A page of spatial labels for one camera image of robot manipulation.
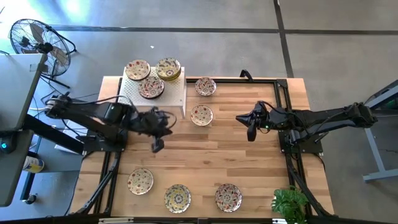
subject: potted plant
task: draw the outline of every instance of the potted plant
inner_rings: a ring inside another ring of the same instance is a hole
[[[306,196],[295,186],[291,190],[277,189],[274,191],[274,199],[271,207],[273,212],[280,213],[287,224],[304,224],[304,205],[308,203]]]

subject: wooden table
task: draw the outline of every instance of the wooden table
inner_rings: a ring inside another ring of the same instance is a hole
[[[119,79],[104,77],[99,99],[116,95]],[[309,109],[303,79],[288,78],[287,82],[293,109]],[[163,150],[153,154],[152,138],[129,133],[119,165],[112,217],[279,217],[271,211],[273,192],[286,189],[289,180],[277,132],[258,132],[256,141],[248,142],[246,127],[235,120],[237,114],[250,112],[257,100],[276,106],[273,86],[220,83],[214,95],[204,97],[195,92],[193,83],[188,83],[187,119],[177,121],[174,133],[164,138]],[[211,126],[198,127],[190,121],[190,111],[198,104],[213,110]],[[103,157],[103,152],[95,152],[83,161],[72,212],[83,206],[98,185]],[[304,154],[303,164],[309,189],[333,213],[319,158]],[[134,195],[127,188],[129,174],[139,167],[148,168],[154,175],[153,188],[145,195]],[[215,203],[216,189],[225,183],[238,186],[243,193],[242,205],[233,213],[222,212]],[[173,184],[186,185],[192,194],[191,206],[181,214],[169,212],[164,205],[164,193]],[[105,189],[103,208],[107,194]]]

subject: gray floor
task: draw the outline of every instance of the gray floor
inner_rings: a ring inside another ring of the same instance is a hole
[[[286,29],[398,29],[396,1],[280,0],[280,6]],[[278,28],[271,0],[13,1],[0,14],[1,50],[12,52],[7,38],[9,28],[14,21],[27,17],[58,25]],[[98,92],[102,76],[121,75],[123,66],[135,58],[154,65],[160,58],[177,57],[187,75],[193,76],[235,77],[243,68],[255,77],[287,76],[278,34],[61,33],[74,41],[79,51],[73,54],[68,72],[59,78],[72,86],[72,96]],[[398,35],[287,35],[294,76],[304,78],[313,110],[364,101],[397,79],[396,41]],[[35,96],[40,98],[49,91]],[[393,138],[383,130],[385,125],[396,128],[395,122],[394,118],[381,118],[374,127],[377,139],[388,135]],[[335,213],[346,218],[396,222],[398,177],[370,184],[362,180],[362,175],[377,171],[364,131],[334,131],[322,144]],[[381,150],[381,155],[386,168],[397,168],[397,153]],[[80,163],[80,158],[68,160]],[[38,194],[40,203],[33,205],[18,201],[19,185],[12,205],[0,208],[0,220],[64,214],[76,175],[76,171],[41,174],[32,191]]]

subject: ceramic plate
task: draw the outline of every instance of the ceramic plate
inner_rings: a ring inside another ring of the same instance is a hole
[[[198,105],[191,110],[191,120],[195,125],[205,126],[213,119],[212,110],[205,105]]]
[[[211,78],[200,78],[195,83],[195,90],[202,96],[210,96],[216,91],[216,83]]]
[[[166,208],[172,213],[182,213],[191,204],[191,193],[182,184],[175,184],[167,189],[164,195]]]
[[[160,96],[164,91],[164,83],[157,77],[148,77],[140,82],[139,94],[146,99],[154,99]]]
[[[126,65],[126,75],[131,80],[143,80],[150,74],[150,65],[145,60],[133,60]]]
[[[156,65],[156,73],[160,78],[173,78],[181,69],[180,62],[175,58],[165,58],[160,60]]]
[[[154,176],[145,168],[138,168],[134,170],[128,180],[127,186],[131,193],[142,195],[148,193],[154,184]]]
[[[216,191],[216,204],[224,212],[234,212],[242,204],[242,193],[233,184],[223,184]]]

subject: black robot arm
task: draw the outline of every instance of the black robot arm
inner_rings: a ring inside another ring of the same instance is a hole
[[[296,141],[308,139],[314,134],[325,133],[343,127],[370,128],[377,118],[363,103],[353,103],[343,108],[324,111],[285,110],[274,108],[265,101],[258,101],[248,114],[236,119],[248,127],[248,140],[254,141],[257,129],[294,130]]]
[[[161,138],[172,134],[171,127],[167,127],[170,113],[166,111],[153,107],[138,112],[134,105],[97,102],[100,101],[84,102],[67,95],[53,96],[46,102],[45,114],[55,119],[69,119],[97,133],[97,136],[78,136],[87,144],[93,142],[93,138],[100,138],[103,144],[117,144],[123,141],[122,131],[127,130],[153,136],[152,152],[159,152],[164,147]]]

